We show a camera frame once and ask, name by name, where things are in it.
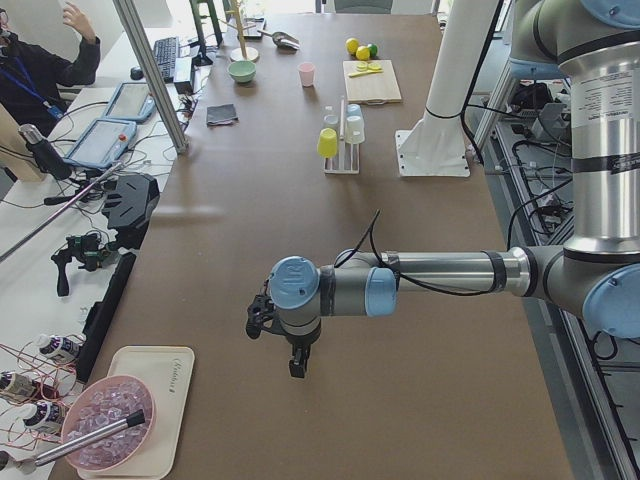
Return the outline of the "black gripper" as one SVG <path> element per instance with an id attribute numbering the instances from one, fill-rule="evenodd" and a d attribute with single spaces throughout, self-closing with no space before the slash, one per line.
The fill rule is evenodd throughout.
<path id="1" fill-rule="evenodd" d="M 319 333 L 306 335 L 286 334 L 285 339 L 291 345 L 292 356 L 289 361 L 289 372 L 293 378 L 304 378 L 307 372 L 307 362 L 311 355 L 311 346 L 320 338 Z"/>

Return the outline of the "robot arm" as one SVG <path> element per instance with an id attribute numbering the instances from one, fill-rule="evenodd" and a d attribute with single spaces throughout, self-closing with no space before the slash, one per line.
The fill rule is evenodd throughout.
<path id="1" fill-rule="evenodd" d="M 505 252 L 342 252 L 332 265 L 280 260 L 248 310 L 247 334 L 281 335 L 303 377 L 321 321 L 385 316 L 400 290 L 508 291 L 550 302 L 620 338 L 639 334 L 639 5 L 520 1 L 511 55 L 571 81 L 574 230 L 563 245 Z"/>

